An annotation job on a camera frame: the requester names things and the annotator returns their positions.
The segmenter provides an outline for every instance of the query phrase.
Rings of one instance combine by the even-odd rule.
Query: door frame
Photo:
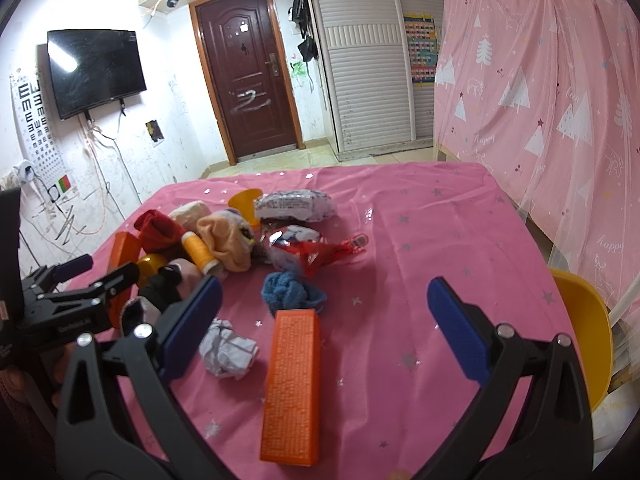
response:
[[[202,72],[204,74],[204,81],[207,85],[207,91],[209,92],[209,99],[211,106],[213,107],[213,113],[218,120],[218,129],[220,130],[220,136],[222,137],[222,143],[225,146],[226,158],[228,158],[229,164],[235,166],[238,163],[238,158],[234,153],[233,144],[231,143],[231,137],[229,136],[228,126],[225,121],[225,115],[218,100],[218,90],[216,82],[212,78],[213,69],[209,63],[209,57],[204,47],[204,32],[202,24],[198,19],[198,13],[196,7],[212,2],[213,0],[196,0],[189,4],[189,12],[191,14],[191,25],[193,25],[193,35],[196,39],[196,47],[198,49],[198,56],[200,57],[200,64],[202,66]],[[269,19],[271,21],[271,28],[273,29],[273,35],[276,41],[276,55],[278,56],[278,62],[282,68],[282,76],[285,80],[285,88],[287,91],[287,101],[289,102],[289,110],[291,113],[291,120],[293,122],[293,128],[296,133],[296,146],[299,150],[305,149],[305,143],[302,141],[302,128],[300,127],[300,118],[298,117],[298,107],[296,106],[296,100],[293,97],[293,86],[291,84],[291,78],[289,73],[289,65],[287,64],[287,55],[284,51],[284,42],[282,41],[282,32],[280,31],[280,23],[278,22],[278,16],[276,14],[275,4],[273,0],[267,0],[267,9],[269,11]]]

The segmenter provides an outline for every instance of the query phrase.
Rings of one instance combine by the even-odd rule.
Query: tv screen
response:
[[[50,30],[47,50],[60,119],[146,90],[135,32]]]

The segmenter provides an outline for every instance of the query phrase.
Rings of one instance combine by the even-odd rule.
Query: door lock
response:
[[[271,66],[271,74],[274,77],[278,77],[280,75],[280,66],[278,65],[278,59],[273,52],[269,54],[269,60],[265,61],[264,64]]]

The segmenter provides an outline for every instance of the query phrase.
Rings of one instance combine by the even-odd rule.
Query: blue gripper pad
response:
[[[59,264],[53,272],[53,280],[58,283],[64,283],[83,272],[91,270],[93,266],[94,259],[88,254],[83,254],[65,264]]]
[[[222,285],[217,278],[208,278],[206,285],[191,300],[174,329],[162,345],[158,376],[164,384],[184,375],[204,338],[211,321],[222,306]]]
[[[466,377],[484,386],[491,375],[489,349],[443,278],[429,283],[427,304]]]

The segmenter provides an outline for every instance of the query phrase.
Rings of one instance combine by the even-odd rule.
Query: candy wrapper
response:
[[[264,238],[269,260],[281,270],[311,277],[320,267],[365,250],[367,235],[359,234],[332,244],[318,231],[298,225],[277,229]]]
[[[313,189],[276,191],[254,200],[256,218],[295,218],[304,222],[321,222],[338,209],[327,193]]]

